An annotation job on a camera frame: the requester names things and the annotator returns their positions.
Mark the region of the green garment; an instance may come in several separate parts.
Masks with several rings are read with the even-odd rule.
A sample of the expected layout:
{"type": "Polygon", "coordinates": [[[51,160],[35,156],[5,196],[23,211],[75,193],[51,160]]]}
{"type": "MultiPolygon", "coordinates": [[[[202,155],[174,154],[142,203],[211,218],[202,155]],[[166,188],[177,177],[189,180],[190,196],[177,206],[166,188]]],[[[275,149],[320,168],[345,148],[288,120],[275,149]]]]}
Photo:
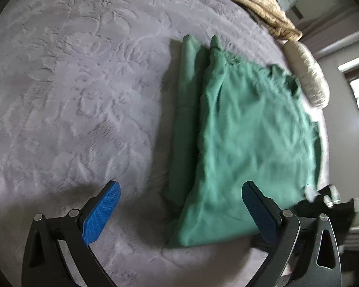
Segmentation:
{"type": "Polygon", "coordinates": [[[170,175],[163,196],[171,248],[216,244],[258,231],[242,200],[254,182],[280,208],[318,182],[320,131],[298,79],[223,48],[183,38],[170,175]]]}

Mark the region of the cream pleated pillow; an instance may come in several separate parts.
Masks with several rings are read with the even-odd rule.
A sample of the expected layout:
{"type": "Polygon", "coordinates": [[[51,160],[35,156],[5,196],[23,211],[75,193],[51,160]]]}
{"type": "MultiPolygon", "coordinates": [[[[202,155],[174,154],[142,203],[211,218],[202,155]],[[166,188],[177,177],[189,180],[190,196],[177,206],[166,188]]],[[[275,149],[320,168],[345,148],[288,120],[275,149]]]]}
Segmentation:
{"type": "Polygon", "coordinates": [[[310,105],[324,109],[329,104],[330,90],[318,61],[302,42],[289,40],[284,43],[283,51],[310,105]]]}

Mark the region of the grey embossed plush bedspread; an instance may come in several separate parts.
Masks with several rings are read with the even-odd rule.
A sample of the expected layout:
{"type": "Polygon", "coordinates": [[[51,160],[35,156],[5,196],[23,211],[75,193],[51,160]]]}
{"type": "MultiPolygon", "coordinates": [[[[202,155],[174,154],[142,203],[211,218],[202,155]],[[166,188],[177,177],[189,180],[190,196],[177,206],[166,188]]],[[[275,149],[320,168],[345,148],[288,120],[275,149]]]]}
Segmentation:
{"type": "Polygon", "coordinates": [[[0,268],[21,283],[34,216],[80,208],[109,180],[121,202],[91,247],[119,286],[244,286],[249,238],[165,247],[181,40],[258,64],[280,44],[230,0],[11,0],[0,15],[0,268]]]}

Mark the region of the beige patterned blanket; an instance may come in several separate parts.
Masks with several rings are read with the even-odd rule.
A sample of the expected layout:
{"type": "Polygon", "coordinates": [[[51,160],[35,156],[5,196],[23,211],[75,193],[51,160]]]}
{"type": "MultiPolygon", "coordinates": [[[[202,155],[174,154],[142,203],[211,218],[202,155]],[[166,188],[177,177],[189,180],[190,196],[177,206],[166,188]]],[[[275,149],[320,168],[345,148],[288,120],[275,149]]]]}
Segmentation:
{"type": "Polygon", "coordinates": [[[277,0],[232,0],[244,6],[260,18],[269,31],[277,39],[297,42],[303,36],[291,20],[286,16],[285,11],[280,7],[277,0]]]}

